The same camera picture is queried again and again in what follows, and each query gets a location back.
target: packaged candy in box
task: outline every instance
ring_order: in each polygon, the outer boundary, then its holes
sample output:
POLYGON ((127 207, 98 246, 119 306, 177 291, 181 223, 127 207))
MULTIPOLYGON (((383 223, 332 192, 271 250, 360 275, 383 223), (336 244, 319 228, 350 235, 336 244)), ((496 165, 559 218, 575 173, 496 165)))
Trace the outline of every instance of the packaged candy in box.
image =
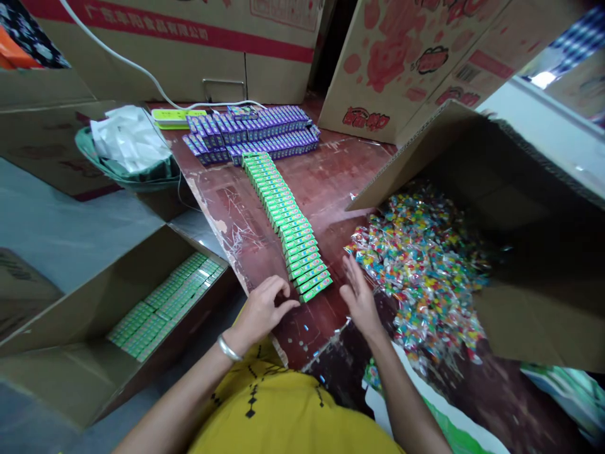
POLYGON ((449 350, 466 348, 480 363, 476 346, 485 334, 472 293, 486 285, 490 266, 484 243, 449 199, 414 180, 351 240, 345 250, 398 302, 395 339, 419 372, 449 350))

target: person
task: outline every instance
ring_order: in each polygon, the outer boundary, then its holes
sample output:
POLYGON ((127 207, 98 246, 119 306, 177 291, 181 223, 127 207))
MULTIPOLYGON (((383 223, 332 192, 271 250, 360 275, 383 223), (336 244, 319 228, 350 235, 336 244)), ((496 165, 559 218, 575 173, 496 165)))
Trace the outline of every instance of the person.
POLYGON ((288 298, 290 287, 272 276, 114 453, 450 453, 378 319, 361 268, 352 256, 343 266, 350 284, 340 294, 371 348, 395 440, 366 415, 338 406, 313 377, 281 367, 263 339, 300 303, 275 307, 277 294, 288 298))

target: yellow shirt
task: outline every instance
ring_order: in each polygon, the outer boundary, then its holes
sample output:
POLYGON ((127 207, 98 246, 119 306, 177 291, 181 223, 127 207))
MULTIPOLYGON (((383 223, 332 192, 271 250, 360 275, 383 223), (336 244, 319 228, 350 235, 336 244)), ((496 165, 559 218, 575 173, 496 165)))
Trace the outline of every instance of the yellow shirt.
POLYGON ((337 405, 312 376, 256 358, 234 365, 204 413, 190 454, 403 453, 372 419, 337 405))

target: hand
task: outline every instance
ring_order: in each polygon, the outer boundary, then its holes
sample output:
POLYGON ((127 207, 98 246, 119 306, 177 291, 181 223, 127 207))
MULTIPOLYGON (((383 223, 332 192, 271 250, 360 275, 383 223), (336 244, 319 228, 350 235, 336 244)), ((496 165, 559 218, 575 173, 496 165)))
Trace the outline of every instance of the hand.
POLYGON ((239 318, 223 333, 225 342, 235 353, 244 356, 254 343, 277 326, 290 309, 301 305, 298 301, 288 300, 275 307, 275 297, 280 291, 286 298, 290 296, 288 282, 279 276, 271 276, 250 292, 239 318))
POLYGON ((364 273, 352 255, 342 258, 350 285, 340 288, 340 296, 345 300, 355 326, 359 328, 366 340, 383 335, 384 329, 378 318, 374 295, 364 279, 364 273))

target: row of green boxes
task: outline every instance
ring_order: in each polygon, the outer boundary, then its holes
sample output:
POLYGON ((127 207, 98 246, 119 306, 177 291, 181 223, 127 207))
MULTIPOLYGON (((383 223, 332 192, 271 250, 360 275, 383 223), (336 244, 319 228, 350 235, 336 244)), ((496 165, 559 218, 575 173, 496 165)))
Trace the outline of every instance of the row of green boxes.
POLYGON ((222 265, 196 252, 133 307, 107 339, 145 361, 223 271, 222 265))
POLYGON ((245 153, 243 168, 263 203, 271 226, 282 241, 288 277, 301 302, 307 303, 332 283, 323 263, 311 223, 267 153, 245 153))

